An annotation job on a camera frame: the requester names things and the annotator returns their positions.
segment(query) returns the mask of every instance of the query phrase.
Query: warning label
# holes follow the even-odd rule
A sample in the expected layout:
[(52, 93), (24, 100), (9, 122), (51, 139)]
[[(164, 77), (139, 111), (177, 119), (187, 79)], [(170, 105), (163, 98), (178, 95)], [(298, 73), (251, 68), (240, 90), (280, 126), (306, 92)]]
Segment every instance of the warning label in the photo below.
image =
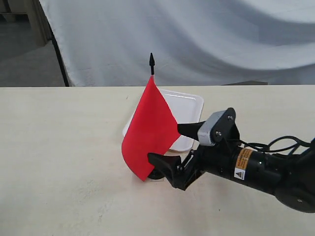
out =
[(235, 170), (234, 170), (234, 177), (239, 178), (241, 180), (245, 179), (246, 167), (249, 158), (251, 157), (252, 150), (243, 148), (240, 151), (240, 154), (237, 157)]

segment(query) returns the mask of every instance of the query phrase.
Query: table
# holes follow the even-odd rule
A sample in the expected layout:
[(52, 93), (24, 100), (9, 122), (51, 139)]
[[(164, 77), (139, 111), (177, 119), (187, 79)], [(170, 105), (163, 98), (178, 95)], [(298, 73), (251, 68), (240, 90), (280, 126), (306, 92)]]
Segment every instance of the table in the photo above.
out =
[[(235, 108), (245, 141), (315, 136), (315, 86), (164, 89), (201, 95), (202, 119)], [(314, 235), (315, 214), (211, 174), (185, 192), (136, 178), (121, 142), (142, 91), (0, 89), (0, 235)]]

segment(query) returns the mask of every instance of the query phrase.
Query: white plate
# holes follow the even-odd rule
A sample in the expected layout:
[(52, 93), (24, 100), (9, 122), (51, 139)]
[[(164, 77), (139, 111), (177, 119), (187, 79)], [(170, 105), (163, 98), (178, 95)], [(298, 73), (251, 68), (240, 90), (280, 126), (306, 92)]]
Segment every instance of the white plate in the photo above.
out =
[[(204, 103), (202, 97), (163, 89), (160, 89), (159, 91), (166, 100), (178, 124), (199, 122)], [(129, 128), (133, 114), (123, 129), (123, 136), (125, 136)], [(174, 151), (187, 151), (192, 148), (192, 145), (193, 139), (181, 136), (170, 149)]]

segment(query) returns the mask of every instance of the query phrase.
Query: gray floor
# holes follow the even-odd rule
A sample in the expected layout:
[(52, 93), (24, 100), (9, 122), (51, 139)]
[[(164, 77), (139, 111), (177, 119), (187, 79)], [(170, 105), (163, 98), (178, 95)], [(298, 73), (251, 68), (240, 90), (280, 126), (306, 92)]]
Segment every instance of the gray floor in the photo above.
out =
[(37, 47), (26, 19), (0, 18), (0, 87), (64, 87), (54, 47)]

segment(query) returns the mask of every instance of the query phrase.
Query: white backdrop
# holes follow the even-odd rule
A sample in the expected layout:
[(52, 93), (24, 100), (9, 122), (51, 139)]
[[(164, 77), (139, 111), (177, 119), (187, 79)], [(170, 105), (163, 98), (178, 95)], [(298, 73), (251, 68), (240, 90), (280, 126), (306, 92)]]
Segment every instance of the white backdrop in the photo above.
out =
[(75, 86), (315, 84), (314, 0), (40, 0)]

